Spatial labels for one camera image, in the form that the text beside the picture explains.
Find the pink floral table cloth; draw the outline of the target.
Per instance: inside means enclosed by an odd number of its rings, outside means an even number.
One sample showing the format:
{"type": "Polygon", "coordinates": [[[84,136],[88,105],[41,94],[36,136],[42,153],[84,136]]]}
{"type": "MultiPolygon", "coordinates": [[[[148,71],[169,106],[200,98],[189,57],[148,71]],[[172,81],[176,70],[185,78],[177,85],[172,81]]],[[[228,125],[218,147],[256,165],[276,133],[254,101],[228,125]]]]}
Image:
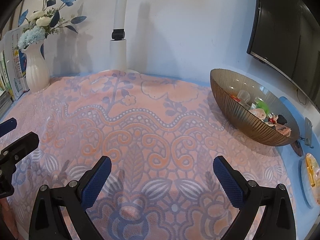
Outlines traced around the pink floral table cloth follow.
{"type": "Polygon", "coordinates": [[[40,138],[1,202],[18,239],[28,236],[39,187],[80,179],[102,155],[112,172],[87,212],[104,239],[220,239],[238,211],[213,173],[218,155],[248,180],[291,189],[277,150],[233,128],[208,87],[120,72],[61,77],[7,118],[17,128],[2,147],[31,131],[40,138]]]}

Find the grey wall socket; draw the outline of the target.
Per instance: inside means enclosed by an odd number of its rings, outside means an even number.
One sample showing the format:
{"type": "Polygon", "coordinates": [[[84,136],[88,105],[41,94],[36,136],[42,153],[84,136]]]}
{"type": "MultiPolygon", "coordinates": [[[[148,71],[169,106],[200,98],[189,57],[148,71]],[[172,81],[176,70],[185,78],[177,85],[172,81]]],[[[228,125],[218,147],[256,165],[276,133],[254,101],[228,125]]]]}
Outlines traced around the grey wall socket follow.
{"type": "Polygon", "coordinates": [[[312,145],[312,123],[310,119],[305,118],[305,137],[304,142],[306,146],[313,148],[312,145]]]}

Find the white ribbed vase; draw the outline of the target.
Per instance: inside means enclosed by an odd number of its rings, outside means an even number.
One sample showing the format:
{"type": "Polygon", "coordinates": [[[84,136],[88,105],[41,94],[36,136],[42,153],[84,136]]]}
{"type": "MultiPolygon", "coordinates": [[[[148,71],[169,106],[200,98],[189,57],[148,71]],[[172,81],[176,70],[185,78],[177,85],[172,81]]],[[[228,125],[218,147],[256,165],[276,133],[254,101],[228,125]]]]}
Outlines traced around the white ribbed vase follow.
{"type": "Polygon", "coordinates": [[[22,52],[27,57],[26,82],[29,90],[37,94],[50,85],[50,72],[47,63],[41,54],[44,41],[30,44],[22,52]]]}

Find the small pink carton box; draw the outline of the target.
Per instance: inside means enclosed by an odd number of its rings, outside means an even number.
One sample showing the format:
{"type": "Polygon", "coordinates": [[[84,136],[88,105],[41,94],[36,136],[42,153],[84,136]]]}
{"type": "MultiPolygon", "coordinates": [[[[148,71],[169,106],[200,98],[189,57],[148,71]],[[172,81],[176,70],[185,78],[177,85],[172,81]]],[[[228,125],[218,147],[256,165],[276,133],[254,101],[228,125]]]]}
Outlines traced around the small pink carton box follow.
{"type": "Polygon", "coordinates": [[[291,135],[291,129],[283,126],[283,125],[279,125],[279,126],[275,126],[276,131],[279,132],[281,135],[286,136],[286,137],[290,137],[291,135]]]}

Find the brown glass bowl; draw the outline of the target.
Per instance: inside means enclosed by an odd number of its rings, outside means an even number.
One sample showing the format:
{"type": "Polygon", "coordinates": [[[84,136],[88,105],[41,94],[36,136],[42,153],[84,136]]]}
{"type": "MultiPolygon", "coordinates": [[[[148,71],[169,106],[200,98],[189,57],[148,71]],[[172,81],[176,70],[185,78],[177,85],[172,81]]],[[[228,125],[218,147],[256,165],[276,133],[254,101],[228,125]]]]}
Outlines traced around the brown glass bowl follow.
{"type": "Polygon", "coordinates": [[[210,85],[217,105],[224,116],[239,131],[249,138],[268,146],[285,146],[299,139],[298,124],[287,107],[268,89],[256,81],[237,72],[227,69],[213,69],[210,72],[210,85]],[[240,102],[237,94],[240,90],[249,92],[248,103],[240,102]],[[267,103],[270,112],[256,108],[254,101],[260,98],[267,103]],[[290,137],[281,135],[275,126],[270,124],[269,115],[282,115],[291,129],[290,137]]]}

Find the black haired doll figure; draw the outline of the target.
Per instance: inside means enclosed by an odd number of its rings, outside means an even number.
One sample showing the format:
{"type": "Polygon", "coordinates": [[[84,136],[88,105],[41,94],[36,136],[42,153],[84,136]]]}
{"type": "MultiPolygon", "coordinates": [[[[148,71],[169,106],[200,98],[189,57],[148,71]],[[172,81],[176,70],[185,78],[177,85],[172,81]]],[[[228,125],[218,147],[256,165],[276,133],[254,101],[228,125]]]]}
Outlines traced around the black haired doll figure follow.
{"type": "Polygon", "coordinates": [[[287,124],[287,120],[282,115],[269,115],[268,122],[270,124],[280,124],[285,125],[287,124]]]}

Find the white lamp stand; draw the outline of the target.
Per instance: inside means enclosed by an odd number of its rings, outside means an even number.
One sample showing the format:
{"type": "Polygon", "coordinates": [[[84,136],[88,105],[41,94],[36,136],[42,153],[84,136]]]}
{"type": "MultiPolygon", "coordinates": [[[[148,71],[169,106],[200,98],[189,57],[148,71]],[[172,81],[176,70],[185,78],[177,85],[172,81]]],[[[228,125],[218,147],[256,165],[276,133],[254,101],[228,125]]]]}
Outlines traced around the white lamp stand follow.
{"type": "Polygon", "coordinates": [[[138,73],[127,67],[127,47],[125,39],[125,14],[127,0],[116,0],[113,31],[110,40],[110,70],[138,73]]]}

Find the stack of books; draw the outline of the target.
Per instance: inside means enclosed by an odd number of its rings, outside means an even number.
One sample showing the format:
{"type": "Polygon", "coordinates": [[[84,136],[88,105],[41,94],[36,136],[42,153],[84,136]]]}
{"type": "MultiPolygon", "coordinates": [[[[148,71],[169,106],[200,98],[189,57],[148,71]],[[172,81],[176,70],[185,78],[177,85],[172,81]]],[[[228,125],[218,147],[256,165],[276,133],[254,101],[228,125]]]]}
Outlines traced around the stack of books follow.
{"type": "Polygon", "coordinates": [[[6,89],[12,101],[29,90],[26,81],[27,57],[18,48],[22,27],[8,31],[1,39],[1,67],[6,89]]]}

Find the green toy frog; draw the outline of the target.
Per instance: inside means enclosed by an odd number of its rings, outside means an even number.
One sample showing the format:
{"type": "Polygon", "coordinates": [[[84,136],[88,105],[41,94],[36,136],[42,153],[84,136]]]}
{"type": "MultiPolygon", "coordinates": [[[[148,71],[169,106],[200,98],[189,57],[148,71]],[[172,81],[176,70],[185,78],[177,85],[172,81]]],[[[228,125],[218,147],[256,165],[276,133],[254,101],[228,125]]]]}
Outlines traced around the green toy frog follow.
{"type": "Polygon", "coordinates": [[[270,109],[269,109],[269,107],[268,107],[266,102],[264,102],[260,98],[256,98],[255,101],[254,101],[254,104],[255,104],[256,108],[263,109],[266,115],[269,114],[270,109]]]}

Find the black television screen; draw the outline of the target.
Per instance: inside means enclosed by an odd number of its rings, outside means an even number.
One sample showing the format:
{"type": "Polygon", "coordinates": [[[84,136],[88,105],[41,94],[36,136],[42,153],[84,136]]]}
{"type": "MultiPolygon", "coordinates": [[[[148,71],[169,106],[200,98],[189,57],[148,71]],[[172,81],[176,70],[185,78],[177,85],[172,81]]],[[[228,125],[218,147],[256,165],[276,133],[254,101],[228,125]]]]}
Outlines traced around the black television screen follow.
{"type": "Polygon", "coordinates": [[[319,106],[319,23],[303,0],[256,0],[247,53],[319,106]]]}

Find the yellow item on plate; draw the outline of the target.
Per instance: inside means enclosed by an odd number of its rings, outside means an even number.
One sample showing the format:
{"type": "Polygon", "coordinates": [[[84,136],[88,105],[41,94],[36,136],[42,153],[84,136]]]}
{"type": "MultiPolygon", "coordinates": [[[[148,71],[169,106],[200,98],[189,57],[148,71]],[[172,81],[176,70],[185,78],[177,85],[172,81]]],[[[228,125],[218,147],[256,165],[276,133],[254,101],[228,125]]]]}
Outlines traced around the yellow item on plate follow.
{"type": "Polygon", "coordinates": [[[306,154],[306,169],[311,187],[319,187],[319,164],[311,154],[306,154]]]}

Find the blue white artificial flowers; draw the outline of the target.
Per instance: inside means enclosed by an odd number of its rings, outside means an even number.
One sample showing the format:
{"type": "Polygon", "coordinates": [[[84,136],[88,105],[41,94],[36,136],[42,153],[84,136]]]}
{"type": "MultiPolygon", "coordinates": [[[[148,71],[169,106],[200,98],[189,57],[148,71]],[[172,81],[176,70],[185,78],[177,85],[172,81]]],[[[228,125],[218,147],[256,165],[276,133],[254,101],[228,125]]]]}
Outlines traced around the blue white artificial flowers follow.
{"type": "Polygon", "coordinates": [[[30,45],[44,41],[49,35],[57,34],[62,28],[77,32],[75,25],[86,20],[86,16],[71,16],[70,19],[63,18],[60,11],[71,7],[77,0],[60,0],[61,4],[56,8],[57,0],[42,1],[41,10],[29,14],[26,10],[18,19],[18,26],[26,24],[22,30],[17,44],[20,50],[27,49],[30,45]]]}

